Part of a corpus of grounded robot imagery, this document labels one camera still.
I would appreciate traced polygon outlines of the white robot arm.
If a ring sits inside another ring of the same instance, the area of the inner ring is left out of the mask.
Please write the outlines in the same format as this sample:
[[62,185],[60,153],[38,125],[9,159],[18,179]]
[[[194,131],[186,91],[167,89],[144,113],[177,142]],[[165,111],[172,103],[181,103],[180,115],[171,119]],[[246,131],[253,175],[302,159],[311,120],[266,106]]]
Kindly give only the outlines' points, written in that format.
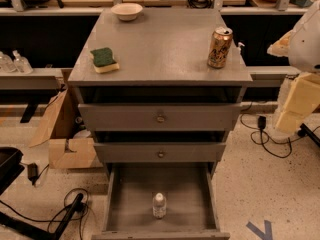
[[267,53],[287,57],[300,70],[286,76],[272,118],[272,133],[277,138],[292,136],[320,105],[320,1],[314,2],[292,30],[270,45]]

